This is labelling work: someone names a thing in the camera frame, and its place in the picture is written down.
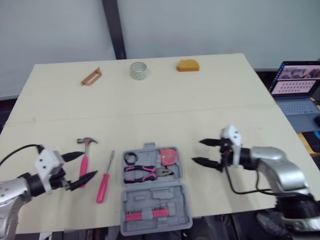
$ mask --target laptop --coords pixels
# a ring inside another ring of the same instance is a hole
[[[320,83],[320,61],[284,61],[268,89],[297,133],[320,131],[310,99]]]

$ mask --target white wall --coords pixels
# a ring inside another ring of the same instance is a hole
[[[34,64],[112,59],[101,0],[0,0],[0,100],[20,93]]]
[[[254,68],[320,58],[320,0],[118,0],[128,58],[245,53]]]

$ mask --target roll of tape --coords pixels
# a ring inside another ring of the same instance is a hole
[[[135,80],[143,80],[147,77],[147,65],[137,61],[130,66],[130,75]]]

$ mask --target gray plastic tool case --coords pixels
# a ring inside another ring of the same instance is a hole
[[[189,229],[193,224],[186,187],[179,182],[183,173],[181,158],[176,147],[156,147],[155,143],[145,143],[143,149],[125,151],[122,155],[122,166],[164,168],[161,164],[161,149],[173,149],[177,153],[176,164],[167,166],[173,175],[160,176],[153,181],[124,183],[124,179],[142,178],[150,172],[122,170],[122,184],[128,187],[121,195],[120,231],[124,236]],[[137,161],[134,165],[127,165],[124,161],[127,153],[136,154]],[[153,217],[153,210],[158,208],[168,209],[169,216]],[[126,213],[135,212],[141,213],[142,220],[126,221]]]

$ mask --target laptop screen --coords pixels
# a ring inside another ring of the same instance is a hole
[[[320,62],[283,62],[269,88],[274,97],[309,97],[319,85]]]

